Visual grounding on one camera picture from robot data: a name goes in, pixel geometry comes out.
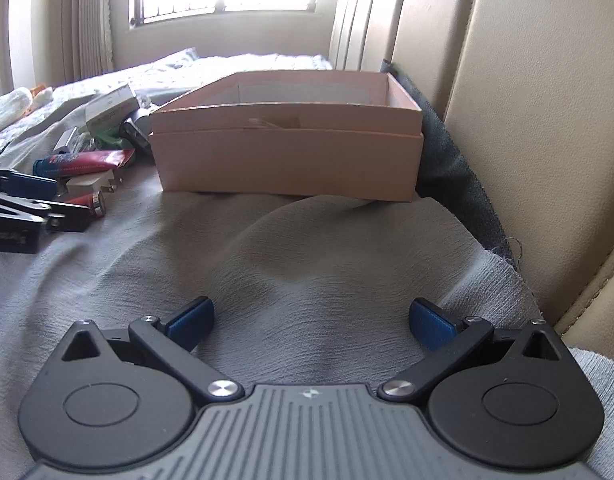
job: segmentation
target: open cardboard box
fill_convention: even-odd
[[[409,201],[421,120],[389,74],[243,72],[154,112],[149,140],[166,191]]]

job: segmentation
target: crosshair logo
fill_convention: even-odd
[[[321,393],[316,388],[307,388],[303,391],[303,397],[307,397],[308,399],[314,399],[318,397]]]

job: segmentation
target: silver screw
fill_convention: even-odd
[[[234,381],[219,379],[210,383],[207,390],[213,397],[229,397],[238,391],[238,385]]]
[[[414,385],[409,381],[394,379],[383,384],[383,392],[390,397],[406,397],[413,391]]]

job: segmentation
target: curtain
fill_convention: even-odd
[[[76,81],[113,72],[109,0],[71,0],[71,57]]]

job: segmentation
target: green object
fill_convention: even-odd
[[[112,126],[93,134],[98,150],[131,150],[132,143],[120,136],[120,126]]]

